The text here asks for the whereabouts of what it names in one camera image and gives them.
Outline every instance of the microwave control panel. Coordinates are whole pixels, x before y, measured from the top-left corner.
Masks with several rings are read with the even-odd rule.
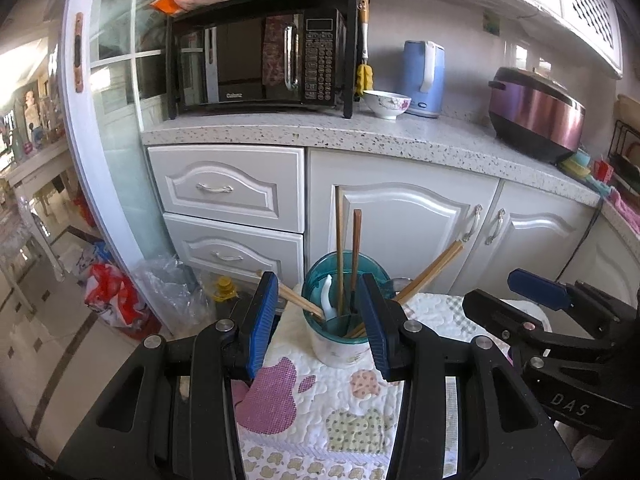
[[[308,10],[303,14],[302,101],[305,104],[335,104],[336,45],[340,27],[338,10]]]

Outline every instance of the chopsticks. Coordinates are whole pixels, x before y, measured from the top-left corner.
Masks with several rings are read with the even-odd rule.
[[[258,276],[262,276],[262,271],[259,270],[257,272]],[[320,319],[324,319],[324,312],[322,309],[311,303],[309,300],[306,300],[302,296],[300,296],[295,290],[290,289],[287,285],[278,280],[278,296],[284,298],[287,301],[290,301],[294,305],[300,307],[303,310],[306,310],[312,313],[314,316],[319,317]]]
[[[420,290],[435,280],[438,275],[445,269],[447,265],[456,257],[464,248],[460,240],[453,242],[433,263],[423,270],[418,277],[407,285],[403,290],[398,292],[394,301],[403,305],[414,297]],[[366,334],[364,323],[360,323],[356,328],[347,334],[347,337],[363,337]]]
[[[353,241],[351,243],[351,297],[349,311],[353,312],[358,283],[358,258],[360,256],[360,233],[362,231],[362,209],[353,210]]]
[[[344,255],[342,254],[342,193],[335,187],[335,255],[337,271],[338,316],[344,314]]]

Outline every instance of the drawer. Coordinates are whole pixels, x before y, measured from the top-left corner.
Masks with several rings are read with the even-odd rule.
[[[187,265],[257,283],[272,270],[285,285],[303,280],[302,235],[164,214],[180,259]]]
[[[148,152],[165,211],[305,231],[302,148],[209,144]]]

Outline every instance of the yellow brush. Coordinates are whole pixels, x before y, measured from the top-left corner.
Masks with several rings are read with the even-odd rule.
[[[367,64],[369,49],[367,36],[369,34],[369,0],[360,0],[358,3],[360,26],[362,27],[362,64],[356,71],[356,95],[361,96],[365,90],[373,90],[373,70]]]

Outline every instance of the floral bowl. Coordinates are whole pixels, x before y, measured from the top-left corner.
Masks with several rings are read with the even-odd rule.
[[[365,90],[364,102],[371,108],[376,117],[395,121],[398,115],[407,110],[409,104],[411,104],[411,98],[406,95],[392,94],[391,92]]]

